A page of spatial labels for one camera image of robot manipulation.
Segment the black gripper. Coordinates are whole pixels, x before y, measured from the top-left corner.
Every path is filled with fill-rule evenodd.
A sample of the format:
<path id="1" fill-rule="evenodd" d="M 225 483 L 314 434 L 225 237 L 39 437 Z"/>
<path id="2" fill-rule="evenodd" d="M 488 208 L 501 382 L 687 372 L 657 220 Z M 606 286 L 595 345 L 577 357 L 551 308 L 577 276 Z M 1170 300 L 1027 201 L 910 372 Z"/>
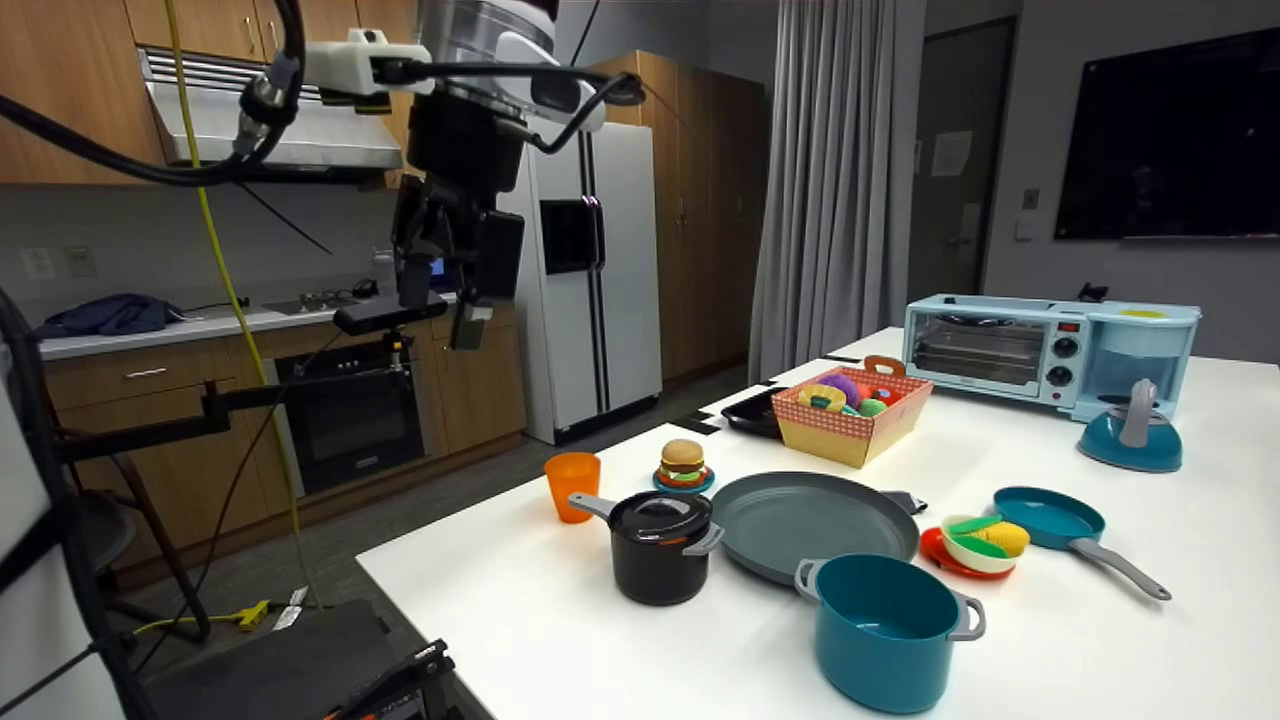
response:
<path id="1" fill-rule="evenodd" d="M 488 104 L 434 94 L 409 116 L 409 166 L 391 220 L 397 291 L 512 300 L 526 220 L 496 208 L 517 188 L 526 126 Z"/>

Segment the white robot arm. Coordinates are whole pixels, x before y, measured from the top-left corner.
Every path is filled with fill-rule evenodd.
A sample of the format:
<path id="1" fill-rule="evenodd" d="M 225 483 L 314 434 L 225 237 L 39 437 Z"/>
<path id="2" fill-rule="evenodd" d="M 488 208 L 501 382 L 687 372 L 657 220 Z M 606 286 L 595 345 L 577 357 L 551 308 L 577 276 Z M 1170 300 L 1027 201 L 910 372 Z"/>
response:
<path id="1" fill-rule="evenodd" d="M 403 308 L 450 291 L 510 295 L 526 220 L 496 208 L 517 188 L 529 147 L 551 158 L 595 134 L 607 104 L 633 104 L 630 77 L 556 61 L 561 0 L 423 0 L 421 31 L 388 40 L 352 30 L 310 46 L 310 79 L 331 99 L 413 97 L 391 220 L 397 295 Z"/>

